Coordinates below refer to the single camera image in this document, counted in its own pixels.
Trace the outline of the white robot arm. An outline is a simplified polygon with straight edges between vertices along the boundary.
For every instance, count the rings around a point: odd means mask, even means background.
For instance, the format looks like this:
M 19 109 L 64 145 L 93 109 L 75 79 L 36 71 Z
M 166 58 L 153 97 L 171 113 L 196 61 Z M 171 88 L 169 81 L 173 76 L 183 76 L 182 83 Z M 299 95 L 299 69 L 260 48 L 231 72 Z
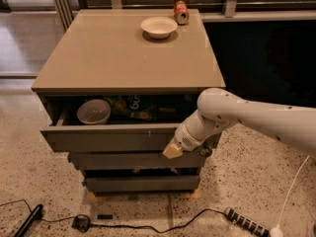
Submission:
M 241 123 L 316 158 L 316 110 L 244 100 L 219 88 L 204 90 L 197 109 L 176 129 L 163 155 L 192 152 L 224 129 Z

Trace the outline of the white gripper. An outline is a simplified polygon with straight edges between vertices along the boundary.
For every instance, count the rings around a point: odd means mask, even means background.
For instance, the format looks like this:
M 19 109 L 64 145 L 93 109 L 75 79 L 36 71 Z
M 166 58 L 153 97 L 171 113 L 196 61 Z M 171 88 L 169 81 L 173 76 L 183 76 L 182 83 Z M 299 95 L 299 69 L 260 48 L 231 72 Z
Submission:
M 168 159 L 181 157 L 185 152 L 195 152 L 208 157 L 212 154 L 211 147 L 205 142 L 195 139 L 182 123 L 175 131 L 174 141 L 170 141 L 163 151 Z

